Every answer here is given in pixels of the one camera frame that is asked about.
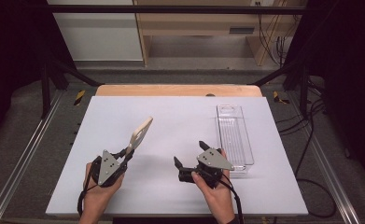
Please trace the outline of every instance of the clear plastic container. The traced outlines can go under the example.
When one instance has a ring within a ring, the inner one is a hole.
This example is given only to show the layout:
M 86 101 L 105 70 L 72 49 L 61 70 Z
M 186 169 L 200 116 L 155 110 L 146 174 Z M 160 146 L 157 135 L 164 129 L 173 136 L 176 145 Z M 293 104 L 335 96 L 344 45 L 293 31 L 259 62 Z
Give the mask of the clear plastic container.
M 247 178 L 254 159 L 242 107 L 217 105 L 216 127 L 218 147 L 226 151 L 228 161 L 234 166 L 231 178 Z

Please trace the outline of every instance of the floor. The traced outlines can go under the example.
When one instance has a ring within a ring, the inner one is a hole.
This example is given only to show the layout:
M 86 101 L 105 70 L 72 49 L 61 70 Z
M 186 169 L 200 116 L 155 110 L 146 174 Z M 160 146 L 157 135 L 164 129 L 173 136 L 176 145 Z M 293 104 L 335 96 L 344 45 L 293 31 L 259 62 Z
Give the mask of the floor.
M 266 64 L 258 67 L 244 38 L 224 37 L 172 37 L 154 39 L 148 66 L 137 63 L 82 63 L 77 62 L 79 70 L 88 77 L 104 83 L 218 83 L 248 84 L 270 74 L 278 64 L 268 59 Z M 67 91 L 56 91 L 52 96 L 59 99 L 59 106 L 47 124 L 41 123 L 40 83 L 35 82 L 14 92 L 12 105 L 0 128 L 0 196 L 6 204 L 0 206 L 0 223 L 76 223 L 77 218 L 50 217 L 45 214 L 63 164 L 74 143 L 90 97 L 96 88 L 68 76 L 70 86 Z M 323 81 L 312 77 L 315 84 L 321 86 Z M 282 132 L 295 124 L 300 117 L 294 102 L 299 94 L 296 91 L 284 91 L 283 77 L 276 78 L 260 87 L 268 99 L 274 120 L 280 131 L 284 148 L 292 169 L 296 169 L 308 134 L 307 127 L 297 126 L 290 132 Z M 80 105 L 74 105 L 77 93 L 85 90 Z M 274 92 L 280 100 L 274 99 Z M 320 99 L 316 90 L 309 91 L 309 101 Z M 344 142 L 336 132 L 335 124 L 327 115 L 326 107 L 320 107 L 314 116 L 315 138 L 309 145 L 299 178 L 310 179 L 325 189 L 332 189 L 329 173 L 324 171 L 318 151 L 322 151 L 337 182 L 342 187 L 350 203 L 356 220 L 348 220 L 343 210 L 345 204 L 338 203 L 336 213 L 331 217 L 320 218 L 313 215 L 306 217 L 279 217 L 277 223 L 365 223 L 365 172 L 354 158 L 344 154 Z M 40 143 L 31 143 L 37 125 L 44 127 L 43 134 L 37 139 Z M 28 146 L 34 146 L 32 154 L 27 153 Z M 20 175 L 13 175 L 21 155 L 27 161 L 21 168 Z M 14 180 L 15 185 L 7 181 Z M 303 198 L 310 211 L 326 216 L 332 210 L 332 199 L 313 184 L 300 181 Z M 272 223 L 273 217 L 248 217 L 246 223 Z

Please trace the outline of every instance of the white table surface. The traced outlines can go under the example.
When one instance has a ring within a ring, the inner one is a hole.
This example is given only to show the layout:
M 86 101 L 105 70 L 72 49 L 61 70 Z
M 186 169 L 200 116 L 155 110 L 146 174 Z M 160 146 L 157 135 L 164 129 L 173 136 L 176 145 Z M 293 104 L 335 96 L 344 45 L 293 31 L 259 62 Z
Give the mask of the white table surface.
M 121 188 L 105 210 L 115 217 L 209 216 L 199 189 L 179 182 L 173 157 L 197 165 L 199 141 L 218 147 L 217 105 L 240 105 L 255 164 L 245 179 L 232 179 L 245 216 L 307 215 L 264 97 L 94 96 L 46 213 L 75 216 L 85 165 L 107 149 L 127 147 L 133 130 L 153 117 L 147 136 L 129 161 Z

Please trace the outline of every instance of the hand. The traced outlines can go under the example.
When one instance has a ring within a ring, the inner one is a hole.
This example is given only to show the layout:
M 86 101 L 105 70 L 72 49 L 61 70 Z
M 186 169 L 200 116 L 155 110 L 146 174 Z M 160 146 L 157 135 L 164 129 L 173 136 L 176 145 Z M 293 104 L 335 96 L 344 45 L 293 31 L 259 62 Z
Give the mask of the hand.
M 226 153 L 223 149 L 222 156 L 226 158 Z M 223 170 L 223 174 L 229 178 L 230 172 L 228 170 Z M 216 188 L 211 189 L 205 183 L 205 180 L 195 172 L 192 172 L 191 176 L 197 187 L 202 191 L 209 210 L 217 222 L 219 224 L 231 222 L 234 219 L 231 191 L 222 184 L 218 184 Z M 225 176 L 223 176 L 221 180 L 225 183 L 229 183 Z
M 86 164 L 86 177 L 83 182 L 83 188 L 87 181 L 87 175 L 91 168 L 91 162 Z M 96 186 L 94 180 L 90 177 L 90 182 L 86 196 L 84 197 L 83 214 L 80 218 L 80 224 L 97 223 L 101 215 L 106 210 L 109 200 L 113 194 L 121 187 L 124 174 L 122 174 L 118 180 L 112 186 L 108 188 L 101 188 Z

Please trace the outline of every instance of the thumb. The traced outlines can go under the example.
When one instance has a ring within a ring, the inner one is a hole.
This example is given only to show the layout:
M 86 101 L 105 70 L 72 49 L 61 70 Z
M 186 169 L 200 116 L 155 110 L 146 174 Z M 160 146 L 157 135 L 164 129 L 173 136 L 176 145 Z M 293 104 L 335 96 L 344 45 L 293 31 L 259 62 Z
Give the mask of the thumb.
M 194 183 L 196 183 L 197 187 L 205 195 L 208 192 L 208 189 L 209 189 L 209 187 L 205 183 L 205 180 L 194 171 L 191 172 L 191 177 L 193 178 L 193 181 L 194 181 Z

